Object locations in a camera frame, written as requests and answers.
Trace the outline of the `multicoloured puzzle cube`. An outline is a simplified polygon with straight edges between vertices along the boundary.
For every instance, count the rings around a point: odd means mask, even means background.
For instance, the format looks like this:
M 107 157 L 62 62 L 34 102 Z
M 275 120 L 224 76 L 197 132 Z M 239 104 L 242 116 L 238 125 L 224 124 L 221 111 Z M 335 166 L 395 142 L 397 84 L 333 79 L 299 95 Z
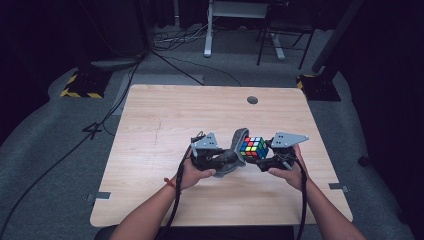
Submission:
M 268 154 L 268 146 L 262 137 L 246 137 L 239 151 L 243 158 L 248 159 L 265 159 Z

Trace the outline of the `grey tape marker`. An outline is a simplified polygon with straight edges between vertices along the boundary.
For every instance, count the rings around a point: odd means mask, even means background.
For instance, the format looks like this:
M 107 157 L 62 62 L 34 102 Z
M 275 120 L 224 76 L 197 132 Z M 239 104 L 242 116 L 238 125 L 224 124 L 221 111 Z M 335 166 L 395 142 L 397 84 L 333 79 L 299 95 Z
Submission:
M 331 190 L 342 190 L 344 193 L 350 192 L 349 187 L 341 183 L 329 183 L 328 185 Z
M 89 193 L 87 195 L 86 200 L 90 202 L 95 202 L 98 199 L 101 200 L 108 200 L 111 196 L 110 192 L 96 192 L 96 193 Z

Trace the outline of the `black yellow-striped stand base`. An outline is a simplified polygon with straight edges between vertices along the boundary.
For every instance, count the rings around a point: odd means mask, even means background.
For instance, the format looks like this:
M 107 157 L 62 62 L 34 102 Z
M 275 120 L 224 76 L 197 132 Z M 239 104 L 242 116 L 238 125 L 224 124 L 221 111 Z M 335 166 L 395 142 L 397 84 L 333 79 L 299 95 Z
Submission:
M 85 73 L 76 70 L 69 78 L 60 96 L 94 99 L 103 98 L 111 76 L 111 72 L 102 70 L 97 70 L 93 73 Z
M 341 100 L 332 81 L 324 80 L 319 75 L 299 75 L 296 77 L 296 86 L 304 93 L 308 101 Z

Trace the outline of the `person's dark lap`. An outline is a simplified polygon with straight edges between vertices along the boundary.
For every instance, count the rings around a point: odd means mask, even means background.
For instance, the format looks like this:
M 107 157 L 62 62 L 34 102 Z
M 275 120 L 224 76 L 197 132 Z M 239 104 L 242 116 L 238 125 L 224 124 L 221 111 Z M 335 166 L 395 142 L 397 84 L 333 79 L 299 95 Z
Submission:
M 103 228 L 94 240 L 295 240 L 291 226 Z

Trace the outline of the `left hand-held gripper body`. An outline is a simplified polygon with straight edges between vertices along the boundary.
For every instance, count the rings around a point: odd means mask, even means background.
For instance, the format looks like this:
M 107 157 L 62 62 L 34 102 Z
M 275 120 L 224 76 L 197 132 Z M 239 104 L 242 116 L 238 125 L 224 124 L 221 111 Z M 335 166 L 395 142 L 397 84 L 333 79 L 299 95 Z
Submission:
M 219 147 L 213 132 L 200 132 L 191 139 L 191 161 L 198 170 L 216 169 L 212 159 L 219 153 Z

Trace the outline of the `white desk frame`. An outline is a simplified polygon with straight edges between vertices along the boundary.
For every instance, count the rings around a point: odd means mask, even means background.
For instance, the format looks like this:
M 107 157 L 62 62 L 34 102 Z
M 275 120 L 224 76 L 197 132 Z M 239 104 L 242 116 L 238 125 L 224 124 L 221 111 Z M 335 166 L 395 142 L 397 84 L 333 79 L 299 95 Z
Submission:
M 215 17 L 235 17 L 249 19 L 264 19 L 267 10 L 265 2 L 248 2 L 247 0 L 208 0 L 207 33 L 203 55 L 212 55 L 213 20 Z

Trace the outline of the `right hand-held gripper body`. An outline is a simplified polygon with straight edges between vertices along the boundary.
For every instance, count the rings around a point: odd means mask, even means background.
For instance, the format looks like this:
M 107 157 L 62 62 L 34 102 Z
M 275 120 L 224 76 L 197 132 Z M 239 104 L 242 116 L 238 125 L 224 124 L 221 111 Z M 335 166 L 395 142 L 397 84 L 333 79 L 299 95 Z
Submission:
M 307 135 L 292 134 L 286 132 L 277 132 L 273 137 L 274 158 L 278 161 L 278 167 L 282 170 L 291 170 L 294 162 L 297 160 L 293 146 L 307 141 Z

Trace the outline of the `person's left hand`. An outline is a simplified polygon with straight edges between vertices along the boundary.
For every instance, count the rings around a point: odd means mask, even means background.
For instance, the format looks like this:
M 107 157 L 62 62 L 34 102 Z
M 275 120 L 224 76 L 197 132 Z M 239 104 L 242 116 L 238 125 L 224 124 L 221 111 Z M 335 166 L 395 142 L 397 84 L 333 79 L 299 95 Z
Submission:
M 198 170 L 193 166 L 190 158 L 185 158 L 183 162 L 183 175 L 181 180 L 181 190 L 188 189 L 197 184 L 201 179 L 212 177 L 216 174 L 215 169 Z

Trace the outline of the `person's right hand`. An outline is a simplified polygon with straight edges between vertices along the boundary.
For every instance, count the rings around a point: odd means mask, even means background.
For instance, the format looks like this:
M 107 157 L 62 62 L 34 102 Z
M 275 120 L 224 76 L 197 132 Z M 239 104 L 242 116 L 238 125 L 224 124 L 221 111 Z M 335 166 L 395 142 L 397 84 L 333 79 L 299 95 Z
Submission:
M 302 190 L 302 173 L 305 173 L 305 175 L 307 175 L 307 168 L 305 166 L 299 145 L 295 144 L 293 146 L 293 149 L 295 150 L 295 154 L 297 159 L 299 160 L 299 163 L 295 163 L 293 165 L 292 170 L 270 168 L 268 170 L 268 173 L 273 176 L 284 179 L 290 186 L 301 191 Z

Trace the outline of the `dark metal stand pole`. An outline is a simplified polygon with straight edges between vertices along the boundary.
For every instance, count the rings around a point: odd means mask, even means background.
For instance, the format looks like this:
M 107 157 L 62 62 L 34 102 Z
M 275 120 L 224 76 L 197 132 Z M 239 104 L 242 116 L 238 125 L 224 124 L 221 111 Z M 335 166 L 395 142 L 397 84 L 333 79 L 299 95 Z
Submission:
M 326 62 L 329 60 L 333 50 L 336 48 L 337 43 L 342 38 L 342 35 L 345 33 L 353 18 L 359 11 L 364 0 L 338 0 L 338 1 L 349 1 L 349 5 L 343 11 L 343 15 L 340 17 L 337 25 L 335 26 L 331 37 L 326 42 L 321 53 L 317 57 L 316 61 L 311 67 L 311 70 L 314 73 L 319 73 L 321 68 L 326 65 Z

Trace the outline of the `black chair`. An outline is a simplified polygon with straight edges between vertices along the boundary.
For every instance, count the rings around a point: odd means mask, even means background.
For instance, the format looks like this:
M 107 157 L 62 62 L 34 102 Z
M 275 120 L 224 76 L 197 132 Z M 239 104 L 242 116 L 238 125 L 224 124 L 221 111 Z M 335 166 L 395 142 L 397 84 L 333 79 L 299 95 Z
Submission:
M 266 7 L 264 23 L 259 30 L 256 40 L 260 41 L 256 65 L 259 66 L 262 53 L 266 47 L 265 39 L 279 35 L 292 35 L 297 39 L 292 44 L 292 50 L 303 52 L 298 69 L 303 67 L 316 27 L 311 13 L 304 0 L 271 0 Z

